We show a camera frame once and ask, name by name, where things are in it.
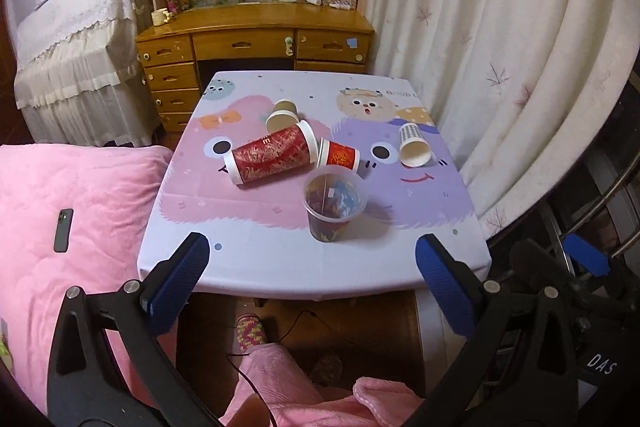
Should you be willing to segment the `dark patterned plastic cup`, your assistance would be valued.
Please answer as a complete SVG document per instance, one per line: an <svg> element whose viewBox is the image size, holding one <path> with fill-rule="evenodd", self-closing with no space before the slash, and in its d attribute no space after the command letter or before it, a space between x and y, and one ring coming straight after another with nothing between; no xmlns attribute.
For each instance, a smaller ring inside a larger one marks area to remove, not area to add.
<svg viewBox="0 0 640 427"><path fill-rule="evenodd" d="M311 236L333 243L366 209L368 193L355 171L327 165L308 174L303 200Z"/></svg>

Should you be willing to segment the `checkered white paper cup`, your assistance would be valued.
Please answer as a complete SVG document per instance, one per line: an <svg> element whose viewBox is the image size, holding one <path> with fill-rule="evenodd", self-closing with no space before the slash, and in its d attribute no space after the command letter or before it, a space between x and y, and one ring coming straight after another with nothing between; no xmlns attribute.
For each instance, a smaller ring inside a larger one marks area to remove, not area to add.
<svg viewBox="0 0 640 427"><path fill-rule="evenodd" d="M413 122L403 124L399 129L399 160L408 168L425 166L432 157L431 147L428 145L421 129Z"/></svg>

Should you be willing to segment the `large red paper cup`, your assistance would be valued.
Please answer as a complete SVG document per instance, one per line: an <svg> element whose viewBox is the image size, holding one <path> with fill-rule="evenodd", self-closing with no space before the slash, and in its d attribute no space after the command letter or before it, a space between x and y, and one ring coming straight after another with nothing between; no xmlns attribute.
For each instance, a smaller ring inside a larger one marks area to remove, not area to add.
<svg viewBox="0 0 640 427"><path fill-rule="evenodd" d="M317 161L318 142L308 121L246 143L224 155L235 185L253 183Z"/></svg>

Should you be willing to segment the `small red paper cup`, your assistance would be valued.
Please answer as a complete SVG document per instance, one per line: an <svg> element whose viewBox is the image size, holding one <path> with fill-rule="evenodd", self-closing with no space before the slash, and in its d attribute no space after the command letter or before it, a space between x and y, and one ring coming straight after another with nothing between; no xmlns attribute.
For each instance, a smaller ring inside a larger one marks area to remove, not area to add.
<svg viewBox="0 0 640 427"><path fill-rule="evenodd" d="M340 166L356 172L359 165L360 152L356 148L324 138L320 140L317 167Z"/></svg>

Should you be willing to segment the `tan white paper cup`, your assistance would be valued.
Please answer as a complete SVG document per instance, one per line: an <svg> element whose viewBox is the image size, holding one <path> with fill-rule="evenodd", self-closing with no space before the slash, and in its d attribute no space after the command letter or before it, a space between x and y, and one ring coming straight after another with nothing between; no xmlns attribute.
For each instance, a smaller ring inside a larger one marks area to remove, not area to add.
<svg viewBox="0 0 640 427"><path fill-rule="evenodd" d="M266 119L266 129L269 134L276 133L282 129L295 126L298 122L299 117L295 103L285 98L273 105Z"/></svg>

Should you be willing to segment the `dark smartphone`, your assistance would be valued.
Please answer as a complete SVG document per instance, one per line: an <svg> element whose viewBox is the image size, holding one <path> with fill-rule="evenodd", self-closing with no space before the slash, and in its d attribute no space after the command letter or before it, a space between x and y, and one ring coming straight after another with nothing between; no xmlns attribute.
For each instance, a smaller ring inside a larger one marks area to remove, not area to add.
<svg viewBox="0 0 640 427"><path fill-rule="evenodd" d="M58 224L54 234L53 251L55 253L66 253L70 245L70 229L74 217L73 208L62 209L58 213Z"/></svg>

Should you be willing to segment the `patterned slipper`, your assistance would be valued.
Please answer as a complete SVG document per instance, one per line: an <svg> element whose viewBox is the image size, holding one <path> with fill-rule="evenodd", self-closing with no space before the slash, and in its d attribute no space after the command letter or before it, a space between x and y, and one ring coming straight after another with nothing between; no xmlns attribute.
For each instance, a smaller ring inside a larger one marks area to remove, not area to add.
<svg viewBox="0 0 640 427"><path fill-rule="evenodd" d="M242 352L268 343L262 321L256 314L244 314L235 322L236 342Z"/></svg>

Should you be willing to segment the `pink fleece robe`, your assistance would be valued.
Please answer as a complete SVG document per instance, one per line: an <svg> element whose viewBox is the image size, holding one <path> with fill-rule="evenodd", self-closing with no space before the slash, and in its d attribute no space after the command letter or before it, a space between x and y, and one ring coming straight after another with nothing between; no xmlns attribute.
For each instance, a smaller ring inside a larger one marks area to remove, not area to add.
<svg viewBox="0 0 640 427"><path fill-rule="evenodd" d="M248 350L240 364L242 375L220 421L226 426L248 424L248 405L262 423L274 419L279 426L400 426L423 400L396 381L360 377L343 398L330 400L311 384L288 350L266 343Z"/></svg>

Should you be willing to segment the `metal rack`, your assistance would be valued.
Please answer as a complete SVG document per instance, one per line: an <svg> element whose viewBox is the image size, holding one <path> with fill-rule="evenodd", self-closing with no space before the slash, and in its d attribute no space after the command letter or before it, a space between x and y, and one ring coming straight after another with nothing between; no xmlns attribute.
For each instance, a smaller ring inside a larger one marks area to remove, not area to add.
<svg viewBox="0 0 640 427"><path fill-rule="evenodd" d="M639 270L639 75L633 72L604 126L538 206L549 251L576 234Z"/></svg>

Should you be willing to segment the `cartoon printed tablecloth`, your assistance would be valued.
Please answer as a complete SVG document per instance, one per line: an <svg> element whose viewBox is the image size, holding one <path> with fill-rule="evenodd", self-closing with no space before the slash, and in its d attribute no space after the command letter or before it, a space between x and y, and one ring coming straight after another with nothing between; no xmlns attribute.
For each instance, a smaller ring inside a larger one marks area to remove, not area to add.
<svg viewBox="0 0 640 427"><path fill-rule="evenodd" d="M360 152L369 202L333 243L314 239L303 200L307 173L235 185L224 155L262 138L273 105L291 100L318 138ZM399 160L399 129L413 122L431 147L423 167ZM490 256L447 145L405 79L334 72L218 72L172 155L146 227L138 269L150 272L192 232L210 257L212 293L324 300L416 289L416 241L433 234L479 276Z"/></svg>

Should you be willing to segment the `white lace furniture cover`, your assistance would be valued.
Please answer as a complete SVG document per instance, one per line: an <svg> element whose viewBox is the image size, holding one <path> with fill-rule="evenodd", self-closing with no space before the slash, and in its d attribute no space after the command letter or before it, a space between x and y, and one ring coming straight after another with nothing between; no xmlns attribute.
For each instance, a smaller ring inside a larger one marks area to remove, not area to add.
<svg viewBox="0 0 640 427"><path fill-rule="evenodd" d="M137 36L152 0L48 0L16 34L14 95L38 143L147 146L160 124Z"/></svg>

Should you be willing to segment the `wooden desk with drawers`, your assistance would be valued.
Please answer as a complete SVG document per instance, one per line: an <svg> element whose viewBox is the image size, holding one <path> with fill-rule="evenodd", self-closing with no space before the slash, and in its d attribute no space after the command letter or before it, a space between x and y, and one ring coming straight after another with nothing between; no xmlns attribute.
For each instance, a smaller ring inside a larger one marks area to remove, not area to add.
<svg viewBox="0 0 640 427"><path fill-rule="evenodd" d="M136 38L143 84L160 125L178 138L220 70L367 72L374 29L357 11L301 3L189 11Z"/></svg>

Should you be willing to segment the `white floral curtain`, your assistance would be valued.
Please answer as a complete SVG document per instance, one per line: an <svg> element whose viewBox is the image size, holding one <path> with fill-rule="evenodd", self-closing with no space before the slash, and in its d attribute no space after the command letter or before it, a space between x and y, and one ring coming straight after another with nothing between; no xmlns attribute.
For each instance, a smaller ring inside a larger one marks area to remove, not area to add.
<svg viewBox="0 0 640 427"><path fill-rule="evenodd" d="M375 74L408 79L484 233L560 182L639 51L639 0L367 0Z"/></svg>

